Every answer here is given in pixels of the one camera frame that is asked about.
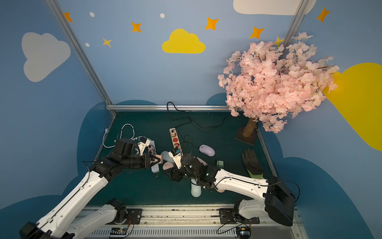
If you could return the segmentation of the light blue wireless mouse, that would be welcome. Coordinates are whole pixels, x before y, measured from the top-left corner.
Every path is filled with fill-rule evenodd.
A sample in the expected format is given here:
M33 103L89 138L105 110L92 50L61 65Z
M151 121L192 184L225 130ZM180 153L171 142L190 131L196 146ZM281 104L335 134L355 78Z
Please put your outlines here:
M191 179L191 195L195 198L200 197L202 194L202 188L201 186L197 185L197 182L195 179Z

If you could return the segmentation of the pink wireless mouse front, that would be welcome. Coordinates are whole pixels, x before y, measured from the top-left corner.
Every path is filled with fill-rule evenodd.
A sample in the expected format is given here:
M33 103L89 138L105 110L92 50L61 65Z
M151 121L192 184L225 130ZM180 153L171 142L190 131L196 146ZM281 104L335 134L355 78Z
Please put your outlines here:
M172 167L174 167L174 163L172 163L172 162L165 162L164 164L163 164L163 170L164 171L166 171L166 170L168 170L168 169L171 169Z

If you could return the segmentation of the green USB charger plug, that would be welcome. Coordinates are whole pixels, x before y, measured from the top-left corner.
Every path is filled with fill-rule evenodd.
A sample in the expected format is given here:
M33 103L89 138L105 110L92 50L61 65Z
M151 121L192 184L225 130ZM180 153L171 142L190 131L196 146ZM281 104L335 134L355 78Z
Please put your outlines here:
M216 161L216 166L217 166L218 168L224 168L224 162L221 161L221 160L217 160L217 161Z

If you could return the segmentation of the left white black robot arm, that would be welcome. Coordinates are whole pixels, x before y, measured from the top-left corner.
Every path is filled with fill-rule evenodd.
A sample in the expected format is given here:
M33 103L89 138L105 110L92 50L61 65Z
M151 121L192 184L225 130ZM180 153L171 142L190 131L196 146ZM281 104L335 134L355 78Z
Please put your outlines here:
M83 219L80 225L71 223L90 200L115 176L125 169L146 169L162 163L163 157L157 154L110 155L96 160L80 183L49 213L37 223L28 222L20 230L22 239L74 239L84 237L92 229L108 224L122 224L131 218L126 206L112 199L91 216Z

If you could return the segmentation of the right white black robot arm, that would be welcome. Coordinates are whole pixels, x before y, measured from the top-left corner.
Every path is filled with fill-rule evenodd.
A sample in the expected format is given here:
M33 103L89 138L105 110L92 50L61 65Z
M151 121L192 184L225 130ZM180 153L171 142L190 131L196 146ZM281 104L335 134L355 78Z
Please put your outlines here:
M283 226L293 225L296 195L285 183L272 176L270 179L254 179L208 165L197 157L184 155L178 163L171 163L164 173L173 182L184 178L207 190L231 191L246 197L235 204L233 217L237 221L268 216Z

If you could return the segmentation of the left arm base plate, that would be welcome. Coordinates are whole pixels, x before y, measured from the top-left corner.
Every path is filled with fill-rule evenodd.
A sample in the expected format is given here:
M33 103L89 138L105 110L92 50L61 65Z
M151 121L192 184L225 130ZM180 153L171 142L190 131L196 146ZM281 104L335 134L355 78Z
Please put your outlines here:
M142 218L142 209L124 208L117 211L113 221L115 225L135 224L139 225Z

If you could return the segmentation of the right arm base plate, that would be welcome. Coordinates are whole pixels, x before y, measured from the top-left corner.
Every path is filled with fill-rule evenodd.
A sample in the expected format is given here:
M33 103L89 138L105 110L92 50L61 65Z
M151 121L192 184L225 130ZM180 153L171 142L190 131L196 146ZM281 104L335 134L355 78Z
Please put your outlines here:
M260 224L259 217L253 217L251 219L246 219L243 216L239 215L237 212L234 212L232 208L220 208L219 218L221 224Z

